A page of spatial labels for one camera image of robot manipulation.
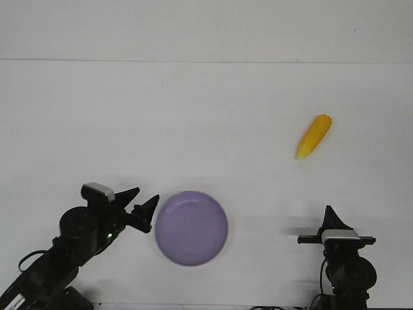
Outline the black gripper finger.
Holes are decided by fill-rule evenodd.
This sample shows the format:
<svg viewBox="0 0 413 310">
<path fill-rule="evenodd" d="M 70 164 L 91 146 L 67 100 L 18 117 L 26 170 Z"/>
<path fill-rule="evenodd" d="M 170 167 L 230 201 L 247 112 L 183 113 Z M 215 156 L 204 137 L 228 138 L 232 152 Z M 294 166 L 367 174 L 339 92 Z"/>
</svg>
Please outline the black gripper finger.
<svg viewBox="0 0 413 310">
<path fill-rule="evenodd" d="M 129 203 L 139 194 L 140 188 L 135 187 L 123 192 L 115 193 L 114 203 L 119 208 L 125 209 Z"/>
<path fill-rule="evenodd" d="M 325 207 L 325 215 L 321 226 L 322 231 L 329 229 L 347 230 L 347 225 L 343 223 L 331 205 Z"/>
<path fill-rule="evenodd" d="M 131 212 L 134 226 L 151 226 L 158 202 L 159 195 L 157 194 L 142 205 L 134 205 L 134 209 Z"/>
</svg>

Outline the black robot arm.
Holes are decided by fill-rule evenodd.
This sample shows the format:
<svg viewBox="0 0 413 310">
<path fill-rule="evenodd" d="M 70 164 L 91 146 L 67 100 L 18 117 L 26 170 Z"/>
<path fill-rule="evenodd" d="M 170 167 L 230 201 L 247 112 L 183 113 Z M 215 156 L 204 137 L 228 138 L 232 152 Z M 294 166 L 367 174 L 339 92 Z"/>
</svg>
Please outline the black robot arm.
<svg viewBox="0 0 413 310">
<path fill-rule="evenodd" d="M 62 215 L 60 235 L 51 248 L 37 251 L 39 258 L 1 295 L 1 309 L 93 309 L 93 303 L 70 284 L 79 268 L 105 251 L 125 227 L 151 231 L 158 195 L 126 211 L 139 191 L 136 187 L 115 193 L 96 182 L 84 184 L 81 197 L 87 205 Z"/>
<path fill-rule="evenodd" d="M 298 244 L 323 246 L 320 268 L 320 293 L 309 309 L 367 309 L 368 290 L 377 282 L 374 266 L 359 255 L 359 250 L 374 245 L 373 236 L 360 236 L 345 224 L 332 206 L 325 207 L 323 223 L 315 235 L 297 237 Z"/>
</svg>

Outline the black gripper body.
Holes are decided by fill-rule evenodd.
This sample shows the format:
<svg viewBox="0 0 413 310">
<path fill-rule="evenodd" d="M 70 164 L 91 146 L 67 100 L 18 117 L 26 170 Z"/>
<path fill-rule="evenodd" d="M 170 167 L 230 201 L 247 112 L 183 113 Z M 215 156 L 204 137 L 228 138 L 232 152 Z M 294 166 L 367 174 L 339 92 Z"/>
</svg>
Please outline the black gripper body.
<svg viewBox="0 0 413 310">
<path fill-rule="evenodd" d="M 149 233 L 151 226 L 134 226 L 133 216 L 125 209 L 119 208 L 114 201 L 106 204 L 96 204 L 87 201 L 87 206 L 91 207 L 97 214 L 97 238 L 116 239 L 126 226 Z"/>
<path fill-rule="evenodd" d="M 327 258 L 338 257 L 353 257 L 359 256 L 359 250 L 368 245 L 374 245 L 376 238 L 373 236 L 360 236 L 360 241 L 339 241 L 328 242 L 326 245 L 321 243 L 321 234 L 323 231 L 319 231 L 316 235 L 304 235 L 300 234 L 297 237 L 298 244 L 320 244 L 324 247 L 325 256 Z"/>
</svg>

